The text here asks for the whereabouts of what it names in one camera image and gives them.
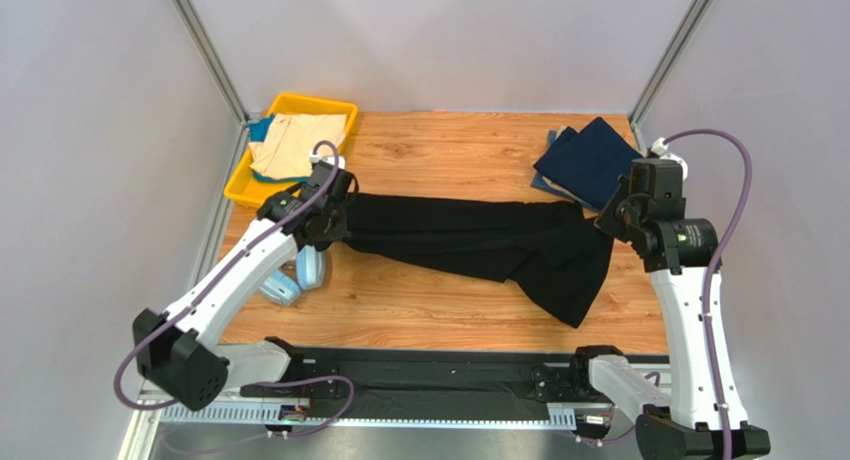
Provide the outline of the black t shirt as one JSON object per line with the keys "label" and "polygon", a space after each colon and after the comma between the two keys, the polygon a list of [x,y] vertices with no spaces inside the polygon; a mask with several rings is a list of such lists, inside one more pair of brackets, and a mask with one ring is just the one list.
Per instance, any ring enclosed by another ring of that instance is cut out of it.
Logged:
{"label": "black t shirt", "polygon": [[359,195],[354,250],[479,279],[515,282],[558,321],[579,327],[609,271],[613,239],[570,202],[481,202]]}

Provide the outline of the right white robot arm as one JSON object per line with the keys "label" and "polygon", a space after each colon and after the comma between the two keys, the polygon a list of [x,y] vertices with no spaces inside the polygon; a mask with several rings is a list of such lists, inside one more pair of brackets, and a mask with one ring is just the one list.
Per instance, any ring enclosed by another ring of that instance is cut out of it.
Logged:
{"label": "right white robot arm", "polygon": [[749,421],[735,388],[719,305],[720,239],[710,221],[686,217],[683,180],[676,161],[634,160],[595,221],[643,262],[660,302],[670,391],[613,346],[582,347],[573,365],[583,389],[633,423],[642,458],[759,459],[771,441]]}

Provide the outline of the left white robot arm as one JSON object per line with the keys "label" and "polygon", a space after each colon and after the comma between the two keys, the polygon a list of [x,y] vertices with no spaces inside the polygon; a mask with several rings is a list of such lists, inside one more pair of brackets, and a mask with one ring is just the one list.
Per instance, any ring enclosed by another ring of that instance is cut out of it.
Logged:
{"label": "left white robot arm", "polygon": [[135,318],[130,355],[138,372],[166,394],[167,406],[199,411],[225,390],[275,382],[291,362],[277,338],[221,344],[243,305],[307,246],[327,248],[349,235],[346,209],[358,192],[338,161],[312,166],[304,183],[266,199],[236,246],[189,292],[163,312]]}

